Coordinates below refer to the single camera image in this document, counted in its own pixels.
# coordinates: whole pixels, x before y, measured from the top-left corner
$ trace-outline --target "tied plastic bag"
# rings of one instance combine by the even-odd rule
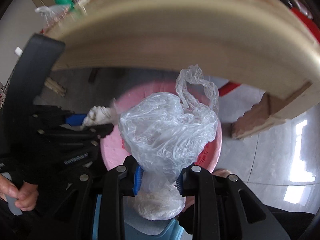
[[[70,5],[53,5],[50,7],[41,6],[35,9],[44,18],[43,30],[51,27],[54,23],[59,22],[69,11]]]
[[[188,92],[187,82],[203,85],[209,106]],[[144,170],[135,210],[147,219],[170,219],[183,209],[185,200],[178,196],[180,201],[176,201],[179,193],[172,184],[181,170],[195,162],[204,146],[214,140],[218,126],[218,88],[204,79],[198,65],[181,70],[176,92],[178,96],[151,94],[123,112],[118,121],[126,150]],[[169,203],[166,214],[170,216],[155,208],[164,203]]]

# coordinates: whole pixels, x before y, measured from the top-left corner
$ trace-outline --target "finger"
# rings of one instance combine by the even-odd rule
[[[24,182],[22,187],[19,190],[18,199],[25,200],[29,198],[31,194],[33,194],[34,192],[37,192],[37,189],[38,189],[38,185],[33,185],[30,183]]]
[[[38,191],[35,191],[31,193],[31,195],[29,195],[25,200],[18,199],[14,204],[16,207],[21,208],[21,210],[33,210],[36,206],[38,195]]]
[[[19,190],[7,178],[0,174],[0,192],[13,198],[18,198]]]

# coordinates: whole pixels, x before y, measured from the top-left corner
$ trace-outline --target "black pants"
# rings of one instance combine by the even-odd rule
[[[291,240],[297,240],[307,229],[315,216],[310,213],[288,212],[270,206],[266,207],[282,225]],[[182,226],[190,235],[193,234],[193,211],[194,205],[190,206],[184,213],[181,213],[178,218],[180,226]]]

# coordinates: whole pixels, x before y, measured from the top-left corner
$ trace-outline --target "silver bolt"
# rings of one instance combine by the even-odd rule
[[[228,176],[228,178],[229,178],[231,181],[233,181],[233,182],[238,181],[238,176],[235,175],[235,174],[230,174],[230,175]]]
[[[118,172],[124,172],[126,169],[127,168],[125,166],[123,166],[123,165],[120,165],[120,166],[117,167],[117,171]]]
[[[201,171],[201,167],[195,165],[195,166],[192,166],[192,167],[191,167],[191,170],[194,171],[194,172],[200,172],[200,171]]]
[[[87,181],[89,179],[89,176],[87,174],[82,174],[79,179],[81,181]]]
[[[96,141],[91,141],[91,144],[94,146],[98,146],[98,143]]]

